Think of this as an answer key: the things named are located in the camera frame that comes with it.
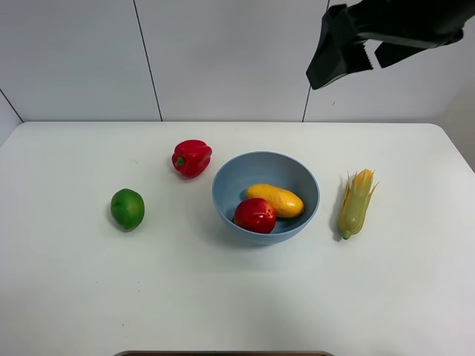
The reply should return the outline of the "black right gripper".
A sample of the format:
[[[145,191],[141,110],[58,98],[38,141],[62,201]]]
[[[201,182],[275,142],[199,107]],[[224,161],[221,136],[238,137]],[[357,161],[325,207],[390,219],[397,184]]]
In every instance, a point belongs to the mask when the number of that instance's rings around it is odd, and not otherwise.
[[[365,40],[380,41],[375,55],[382,68],[425,50],[460,41],[474,1],[360,1],[329,7],[306,75],[313,90],[353,73],[372,70]]]

